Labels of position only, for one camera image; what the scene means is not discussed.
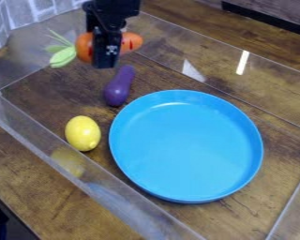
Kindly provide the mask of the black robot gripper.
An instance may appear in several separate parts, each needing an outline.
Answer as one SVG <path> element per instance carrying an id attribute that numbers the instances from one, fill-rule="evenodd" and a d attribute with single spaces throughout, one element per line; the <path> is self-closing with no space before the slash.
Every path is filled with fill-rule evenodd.
<path id="1" fill-rule="evenodd" d="M 141 0 L 87 0 L 82 3 L 86 31 L 91 32 L 91 65 L 114 68 L 121 50 L 121 30 L 126 18 L 140 12 Z"/>

